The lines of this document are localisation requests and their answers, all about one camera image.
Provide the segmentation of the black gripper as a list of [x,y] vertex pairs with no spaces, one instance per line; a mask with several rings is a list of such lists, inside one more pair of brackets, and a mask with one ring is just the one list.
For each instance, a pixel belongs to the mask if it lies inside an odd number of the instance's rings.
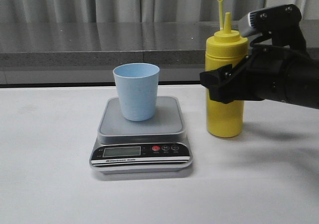
[[200,83],[212,101],[224,104],[262,100],[289,104],[285,75],[291,61],[289,48],[258,45],[235,67],[228,64],[200,73]]

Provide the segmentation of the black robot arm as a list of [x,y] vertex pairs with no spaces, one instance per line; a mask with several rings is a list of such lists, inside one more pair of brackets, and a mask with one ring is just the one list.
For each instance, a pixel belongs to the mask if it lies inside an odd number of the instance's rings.
[[318,109],[319,64],[286,47],[257,45],[235,67],[200,73],[200,83],[213,101],[272,100]]

